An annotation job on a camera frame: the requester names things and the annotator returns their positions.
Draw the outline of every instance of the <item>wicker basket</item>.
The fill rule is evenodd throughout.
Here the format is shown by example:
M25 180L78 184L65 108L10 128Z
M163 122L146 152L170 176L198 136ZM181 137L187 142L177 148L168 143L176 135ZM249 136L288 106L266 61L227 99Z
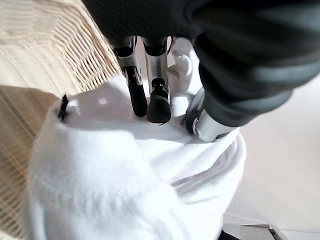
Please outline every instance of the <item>wicker basket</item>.
M80 0L0 1L0 240L24 237L21 194L50 105L119 71Z

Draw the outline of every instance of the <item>silver metal joint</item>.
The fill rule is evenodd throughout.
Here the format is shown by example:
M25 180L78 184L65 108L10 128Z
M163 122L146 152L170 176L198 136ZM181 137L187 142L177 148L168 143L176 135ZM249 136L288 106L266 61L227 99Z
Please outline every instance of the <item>silver metal joint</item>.
M203 141L214 142L228 135L236 127L225 126L214 120L204 109L192 125L193 133Z

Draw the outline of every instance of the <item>white towel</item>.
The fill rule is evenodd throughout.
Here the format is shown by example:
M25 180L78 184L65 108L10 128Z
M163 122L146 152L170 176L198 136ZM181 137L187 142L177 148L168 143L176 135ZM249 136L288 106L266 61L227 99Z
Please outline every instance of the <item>white towel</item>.
M179 41L186 43L180 38L173 45L175 58ZM180 51L190 65L177 66L181 78L170 74L169 81L189 76L190 83L201 84L199 74L186 74L198 71L192 51ZM189 101L194 93L177 86L183 87L171 89L171 102L181 96ZM188 104L172 104L177 114L163 125L137 118L123 76L70 98L64 122L57 118L60 104L51 108L34 143L24 208L30 239L219 236L246 158L238 130L214 143L191 136L180 125L181 106L185 111Z

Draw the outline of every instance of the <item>small black object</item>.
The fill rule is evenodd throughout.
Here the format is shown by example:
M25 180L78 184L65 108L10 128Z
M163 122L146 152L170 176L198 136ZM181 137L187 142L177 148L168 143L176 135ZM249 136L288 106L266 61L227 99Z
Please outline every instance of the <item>small black object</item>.
M67 105L69 103L69 100L67 98L67 95L64 95L62 97L61 107L58 114L58 119L61 119L61 121L64 121L65 117L67 116Z
M165 124L171 118L168 93L164 90L165 81L161 78L152 80L153 92L150 95L150 104L146 118L150 123Z
M186 122L185 122L185 125L186 125L186 129L188 130L188 132L193 135L195 134L194 133L194 121L196 118L198 118L200 116L200 111L199 110L196 110L196 111L193 111L189 114L189 116L187 116L186 118Z
M134 66L125 68L127 72L128 88L130 92L133 112L136 116L142 118L147 114L147 99L143 85L139 85L137 69Z

